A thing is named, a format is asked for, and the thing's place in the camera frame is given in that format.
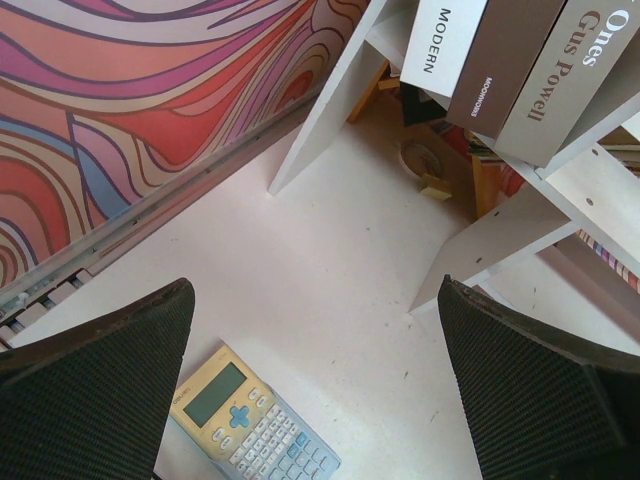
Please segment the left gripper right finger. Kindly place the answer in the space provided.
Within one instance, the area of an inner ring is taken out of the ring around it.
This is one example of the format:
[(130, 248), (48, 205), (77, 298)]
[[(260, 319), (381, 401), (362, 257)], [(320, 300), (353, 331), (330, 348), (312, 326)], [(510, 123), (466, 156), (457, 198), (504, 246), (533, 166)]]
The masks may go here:
[(444, 277), (438, 312), (485, 479), (636, 479), (639, 358)]

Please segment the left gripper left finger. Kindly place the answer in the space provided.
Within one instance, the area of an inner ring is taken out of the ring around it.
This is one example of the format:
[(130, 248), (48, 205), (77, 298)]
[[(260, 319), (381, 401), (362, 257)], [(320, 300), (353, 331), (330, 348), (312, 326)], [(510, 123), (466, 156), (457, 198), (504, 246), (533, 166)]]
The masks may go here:
[(194, 309), (179, 278), (3, 352), (2, 478), (152, 478)]

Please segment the white wooden bookshelf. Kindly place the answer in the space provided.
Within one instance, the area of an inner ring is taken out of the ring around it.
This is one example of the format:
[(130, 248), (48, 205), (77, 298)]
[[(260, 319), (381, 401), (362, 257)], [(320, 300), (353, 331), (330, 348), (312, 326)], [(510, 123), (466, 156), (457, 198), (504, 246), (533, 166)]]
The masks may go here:
[[(408, 41), (407, 28), (413, 20), (417, 5), (413, 1), (373, 1), (354, 30), (336, 66), (328, 77), (298, 136), (274, 176), (268, 191), (278, 194), (304, 169), (324, 154), (355, 111), (365, 95), (366, 80), (382, 70), (385, 60), (393, 60), (398, 47)], [(544, 281), (534, 284), (540, 288), (536, 299), (551, 307), (544, 316), (546, 323), (584, 338), (603, 342), (605, 333), (620, 331), (633, 341), (639, 339), (639, 303), (627, 294), (612, 292), (613, 280), (600, 268), (587, 269), (570, 255), (574, 242), (569, 239), (573, 224), (551, 200), (532, 188), (526, 188), (495, 209), (505, 213), (505, 219), (473, 220), (473, 194), (466, 190), (469, 181), (461, 178), (460, 168), (449, 155), (452, 151), (428, 127), (414, 126), (407, 132), (397, 132), (399, 116), (392, 105), (390, 113), (378, 119), (379, 128), (370, 145), (376, 153), (391, 149), (393, 159), (400, 165), (397, 141), (415, 140), (426, 145), (439, 159), (449, 183), (452, 198), (431, 204), (440, 209), (453, 208), (471, 223), (459, 233), (445, 240), (434, 255), (424, 281), (411, 300), (409, 315), (424, 320), (437, 309), (437, 292), (444, 275), (465, 283), (490, 298), (506, 304), (501, 291), (489, 282), (490, 278), (526, 262), (540, 258), (562, 276), (592, 306), (602, 312), (602, 319), (589, 320), (579, 313), (576, 303), (556, 288), (548, 289)]]

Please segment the yellow grey calculator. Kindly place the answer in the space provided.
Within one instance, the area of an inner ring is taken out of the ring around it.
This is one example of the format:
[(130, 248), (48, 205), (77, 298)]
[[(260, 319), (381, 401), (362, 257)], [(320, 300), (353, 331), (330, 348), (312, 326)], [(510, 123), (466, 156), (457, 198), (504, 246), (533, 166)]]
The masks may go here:
[(224, 342), (180, 387), (172, 419), (227, 479), (329, 479), (333, 449)]

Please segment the small books behind shelf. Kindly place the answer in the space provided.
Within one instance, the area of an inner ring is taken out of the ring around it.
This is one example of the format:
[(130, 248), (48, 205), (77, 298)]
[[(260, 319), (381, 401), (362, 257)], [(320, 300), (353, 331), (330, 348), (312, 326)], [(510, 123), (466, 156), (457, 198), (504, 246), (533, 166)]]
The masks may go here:
[[(470, 182), (466, 190), (473, 194), (473, 220), (489, 213), (526, 184), (520, 174), (469, 131), (444, 119), (430, 121), (427, 125), (452, 151), (449, 157), (460, 168), (461, 178)], [(638, 138), (624, 127), (618, 127), (600, 139), (599, 145), (639, 177)]]

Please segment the yellow block under shelf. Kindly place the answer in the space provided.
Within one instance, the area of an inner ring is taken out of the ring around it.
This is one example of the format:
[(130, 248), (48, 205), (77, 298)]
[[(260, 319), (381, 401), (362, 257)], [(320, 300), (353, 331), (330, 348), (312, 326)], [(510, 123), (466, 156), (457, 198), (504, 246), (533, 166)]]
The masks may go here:
[(429, 174), (424, 174), (419, 187), (420, 193), (438, 201), (445, 201), (452, 197), (450, 185), (447, 181)]

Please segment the large grey white book stack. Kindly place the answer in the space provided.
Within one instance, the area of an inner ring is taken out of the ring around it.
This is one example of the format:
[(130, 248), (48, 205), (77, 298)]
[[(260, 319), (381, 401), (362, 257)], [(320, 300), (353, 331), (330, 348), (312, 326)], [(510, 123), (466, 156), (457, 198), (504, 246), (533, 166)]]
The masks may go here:
[(636, 1), (422, 1), (400, 79), (544, 168), (637, 94), (638, 73)]

